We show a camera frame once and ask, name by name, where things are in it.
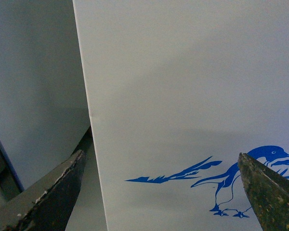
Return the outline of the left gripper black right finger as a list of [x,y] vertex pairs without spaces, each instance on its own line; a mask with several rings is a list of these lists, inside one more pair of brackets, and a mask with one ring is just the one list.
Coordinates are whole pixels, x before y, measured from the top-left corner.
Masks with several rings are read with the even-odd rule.
[[289,180],[246,153],[238,167],[245,194],[264,231],[289,231]]

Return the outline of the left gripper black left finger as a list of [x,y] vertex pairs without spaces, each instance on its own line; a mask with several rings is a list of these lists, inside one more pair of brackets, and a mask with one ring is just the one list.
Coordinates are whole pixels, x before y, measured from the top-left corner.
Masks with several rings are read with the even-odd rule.
[[86,154],[78,150],[0,207],[0,231],[63,231],[81,190]]

